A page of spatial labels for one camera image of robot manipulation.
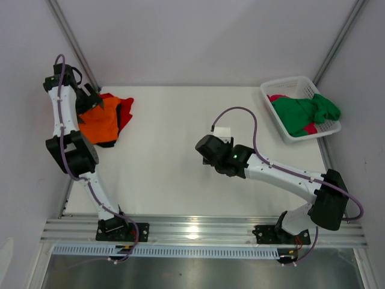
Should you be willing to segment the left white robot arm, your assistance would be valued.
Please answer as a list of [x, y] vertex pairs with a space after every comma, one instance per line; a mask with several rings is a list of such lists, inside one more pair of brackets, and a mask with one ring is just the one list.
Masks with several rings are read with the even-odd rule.
[[118, 203], [107, 192], [97, 171], [99, 157], [96, 148], [81, 132], [76, 106], [88, 97], [75, 80], [73, 66], [53, 65], [54, 74], [45, 78], [44, 90], [52, 102], [54, 131], [45, 141], [47, 150], [60, 169], [82, 185], [97, 209], [99, 220], [125, 219]]

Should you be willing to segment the orange t shirt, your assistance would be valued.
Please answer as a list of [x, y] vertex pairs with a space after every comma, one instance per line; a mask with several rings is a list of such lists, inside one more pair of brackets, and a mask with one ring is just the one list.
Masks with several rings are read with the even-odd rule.
[[80, 116], [82, 123], [79, 124], [79, 129], [93, 145], [118, 139], [117, 107], [120, 105], [120, 99], [105, 98], [103, 104], [104, 108], [97, 105]]

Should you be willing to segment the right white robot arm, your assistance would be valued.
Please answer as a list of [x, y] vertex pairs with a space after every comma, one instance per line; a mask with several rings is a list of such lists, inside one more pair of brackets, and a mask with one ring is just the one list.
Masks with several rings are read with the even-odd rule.
[[219, 174], [262, 181], [305, 200], [299, 208], [281, 214], [274, 229], [278, 241], [288, 243], [315, 227], [339, 230], [348, 197], [341, 192], [345, 187], [337, 171], [305, 172], [274, 163], [258, 156], [253, 148], [225, 142], [214, 135], [204, 136], [195, 149]]

